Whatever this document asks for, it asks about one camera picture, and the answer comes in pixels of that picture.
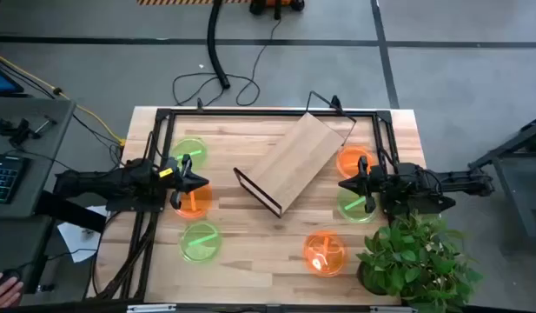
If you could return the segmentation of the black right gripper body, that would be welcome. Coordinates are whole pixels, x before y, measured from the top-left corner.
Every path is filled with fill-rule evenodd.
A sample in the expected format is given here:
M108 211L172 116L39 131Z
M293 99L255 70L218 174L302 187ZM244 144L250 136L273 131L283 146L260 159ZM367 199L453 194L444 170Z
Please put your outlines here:
M380 186L384 177L384 169L380 165L369 166L367 158L361 156L358 162L359 168L359 192L365 197L365 211L373 213L376 209L374 192L380 192Z

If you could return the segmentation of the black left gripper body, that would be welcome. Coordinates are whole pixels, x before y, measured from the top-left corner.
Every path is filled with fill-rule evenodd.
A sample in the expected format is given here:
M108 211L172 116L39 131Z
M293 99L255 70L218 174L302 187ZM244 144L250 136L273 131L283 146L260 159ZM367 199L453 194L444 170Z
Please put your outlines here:
M160 180L168 189L173 189L169 202L175 210L182 206L182 195L192 191L190 171L192 161L190 154L183 154L181 159L169 157L160 170Z

